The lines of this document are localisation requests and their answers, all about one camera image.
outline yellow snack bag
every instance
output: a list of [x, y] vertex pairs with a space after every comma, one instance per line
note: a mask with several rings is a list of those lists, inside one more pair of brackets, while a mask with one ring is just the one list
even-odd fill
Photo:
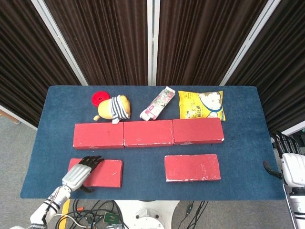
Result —
[[220, 118], [225, 121], [223, 91], [184, 92], [179, 91], [180, 118]]

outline gray carpet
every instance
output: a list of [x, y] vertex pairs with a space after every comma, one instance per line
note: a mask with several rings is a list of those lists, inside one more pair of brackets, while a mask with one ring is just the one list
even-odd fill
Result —
[[[20, 225], [27, 228], [30, 216], [43, 199], [21, 199], [19, 193], [30, 161], [36, 131], [24, 124], [15, 125], [0, 116], [0, 229]], [[94, 200], [82, 200], [84, 207]], [[173, 216], [173, 229], [184, 218], [188, 201], [178, 204]], [[181, 229], [189, 224], [199, 202]], [[58, 218], [51, 221], [53, 229]], [[285, 201], [210, 201], [197, 229], [289, 229], [292, 224]]]

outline brown curtain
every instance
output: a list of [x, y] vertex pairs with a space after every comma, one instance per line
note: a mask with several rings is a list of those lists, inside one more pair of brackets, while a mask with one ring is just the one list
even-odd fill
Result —
[[281, 0], [227, 84], [253, 85], [270, 131], [305, 120], [305, 1]]
[[38, 126], [48, 87], [79, 85], [31, 1], [2, 0], [0, 104]]
[[157, 85], [218, 85], [266, 0], [162, 0]]
[[88, 84], [146, 85], [146, 0], [45, 0]]

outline red disc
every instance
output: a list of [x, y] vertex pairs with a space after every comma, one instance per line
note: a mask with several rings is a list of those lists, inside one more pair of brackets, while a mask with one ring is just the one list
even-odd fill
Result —
[[99, 92], [94, 93], [91, 101], [92, 101], [93, 105], [95, 105], [97, 107], [97, 106], [99, 106], [99, 104], [102, 101], [107, 100], [107, 99], [110, 99], [110, 95], [105, 91], [99, 91]]

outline red wooden block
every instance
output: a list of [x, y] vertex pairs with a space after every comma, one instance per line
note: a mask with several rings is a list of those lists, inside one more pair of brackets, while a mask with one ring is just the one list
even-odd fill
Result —
[[164, 157], [166, 182], [220, 180], [216, 154]]
[[123, 123], [75, 124], [73, 147], [76, 149], [124, 148]]
[[[70, 170], [79, 163], [81, 158], [72, 158], [69, 163]], [[121, 187], [123, 162], [120, 160], [104, 160], [88, 176], [84, 182], [86, 187]]]
[[174, 119], [175, 145], [222, 143], [223, 128], [219, 118]]
[[172, 146], [173, 121], [124, 122], [125, 147]]

